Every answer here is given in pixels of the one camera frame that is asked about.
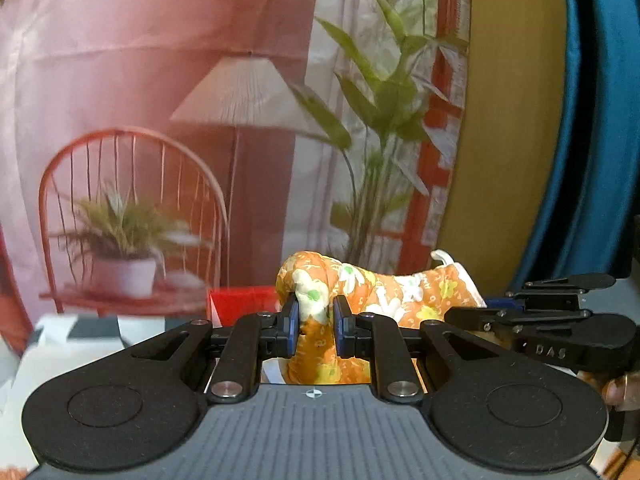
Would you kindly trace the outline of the right hand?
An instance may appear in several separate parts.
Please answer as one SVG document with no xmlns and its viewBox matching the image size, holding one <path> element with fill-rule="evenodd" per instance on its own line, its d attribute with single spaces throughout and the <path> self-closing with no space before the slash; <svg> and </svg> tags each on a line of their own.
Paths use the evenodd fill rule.
<svg viewBox="0 0 640 480">
<path fill-rule="evenodd" d="M 605 403 L 617 411 L 640 408 L 640 372 L 632 372 L 608 382 L 602 392 Z"/>
</svg>

